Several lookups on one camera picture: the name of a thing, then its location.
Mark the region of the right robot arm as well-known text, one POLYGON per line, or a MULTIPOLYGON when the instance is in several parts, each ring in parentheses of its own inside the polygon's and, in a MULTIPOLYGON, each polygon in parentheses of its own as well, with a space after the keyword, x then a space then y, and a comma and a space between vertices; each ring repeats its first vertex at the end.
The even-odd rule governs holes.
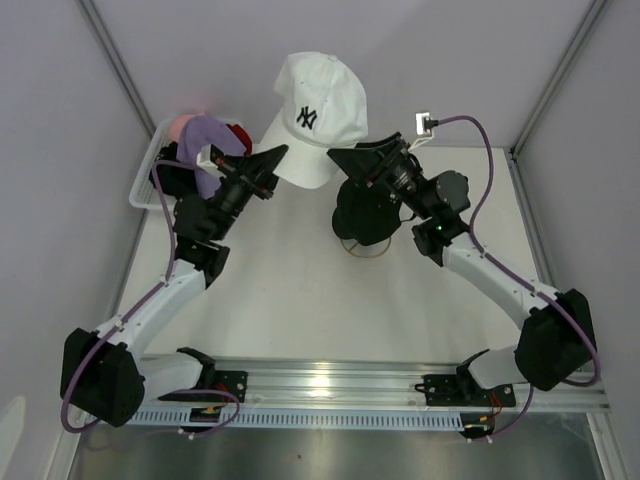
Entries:
POLYGON ((354 148, 334 148, 329 158, 359 187, 379 187, 421 222, 413 226, 419 252, 464 278, 499 306, 520 331, 516 345, 480 352, 457 369, 456 392, 477 404, 493 388, 527 383, 549 391, 574 384, 572 374, 599 358, 586 297, 560 292, 506 266, 482 244, 461 214, 471 203, 468 179, 447 170, 426 178, 400 134, 354 148))

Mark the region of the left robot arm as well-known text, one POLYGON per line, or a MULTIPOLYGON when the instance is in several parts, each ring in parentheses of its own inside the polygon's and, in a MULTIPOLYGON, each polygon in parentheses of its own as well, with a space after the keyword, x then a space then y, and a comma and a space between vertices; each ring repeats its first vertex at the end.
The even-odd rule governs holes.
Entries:
POLYGON ((126 313, 92 331, 76 329, 64 343, 60 395, 67 431, 80 430, 69 421, 70 407, 120 427, 147 401, 182 395, 201 401, 214 393, 216 362, 210 356, 188 347, 150 361, 142 356, 168 322, 220 276, 230 253, 221 240, 252 198, 273 196, 275 170, 288 150, 279 145, 229 156, 214 149, 212 165, 222 175, 214 195, 189 194, 162 207, 170 240, 164 275, 126 313))

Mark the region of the white NY cap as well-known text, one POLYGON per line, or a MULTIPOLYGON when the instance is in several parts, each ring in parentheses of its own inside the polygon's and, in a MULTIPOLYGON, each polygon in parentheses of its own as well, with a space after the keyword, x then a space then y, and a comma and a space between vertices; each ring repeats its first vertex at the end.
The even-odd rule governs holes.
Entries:
POLYGON ((286 145, 275 175, 300 188, 318 189, 338 171, 327 151, 352 148, 368 135, 365 89, 337 57, 309 51, 286 57, 274 91, 281 96, 281 108, 259 150, 286 145))

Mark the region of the dark green cap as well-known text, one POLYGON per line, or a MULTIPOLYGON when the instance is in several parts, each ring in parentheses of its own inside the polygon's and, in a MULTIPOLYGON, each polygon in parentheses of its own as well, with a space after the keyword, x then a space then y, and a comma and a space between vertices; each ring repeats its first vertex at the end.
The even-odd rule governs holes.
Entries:
POLYGON ((332 229, 341 240, 371 246, 390 238, 400 227, 401 202, 383 187, 358 186, 346 180, 336 198, 332 229))

